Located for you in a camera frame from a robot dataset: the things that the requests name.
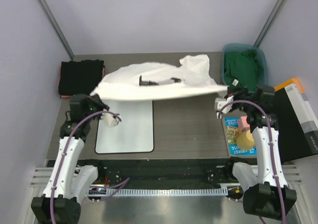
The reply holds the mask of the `white t shirt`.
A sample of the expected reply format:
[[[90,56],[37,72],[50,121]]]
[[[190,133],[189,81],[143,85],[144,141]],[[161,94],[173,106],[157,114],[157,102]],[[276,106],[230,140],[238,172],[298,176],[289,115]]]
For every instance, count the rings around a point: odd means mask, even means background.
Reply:
[[[91,95],[98,94],[105,100],[137,101],[227,92],[227,86],[218,85],[210,77],[207,55],[187,55],[179,61],[179,67],[159,62],[121,67],[107,74]]]

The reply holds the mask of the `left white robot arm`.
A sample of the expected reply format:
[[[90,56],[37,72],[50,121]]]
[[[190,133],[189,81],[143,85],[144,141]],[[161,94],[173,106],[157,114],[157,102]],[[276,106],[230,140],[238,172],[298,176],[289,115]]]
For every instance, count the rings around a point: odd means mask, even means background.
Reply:
[[[65,122],[60,128],[58,155],[49,181],[40,197],[34,197],[31,209],[41,224],[77,224],[81,203],[94,182],[102,183],[106,172],[86,165],[75,174],[79,155],[90,131],[90,123],[100,119],[109,106],[99,95],[78,94],[70,99]]]

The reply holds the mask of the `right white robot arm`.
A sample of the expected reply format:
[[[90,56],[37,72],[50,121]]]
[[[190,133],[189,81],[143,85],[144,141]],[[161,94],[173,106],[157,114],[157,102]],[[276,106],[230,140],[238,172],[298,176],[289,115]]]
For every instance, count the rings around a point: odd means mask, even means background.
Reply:
[[[245,162],[233,162],[224,170],[231,182],[238,181],[244,191],[242,204],[246,214],[280,220],[297,200],[296,191],[285,179],[279,154],[279,125],[274,113],[273,87],[261,85],[254,92],[247,88],[228,87],[225,102],[217,106],[221,116],[236,109],[247,115],[247,123],[257,151],[257,173]]]

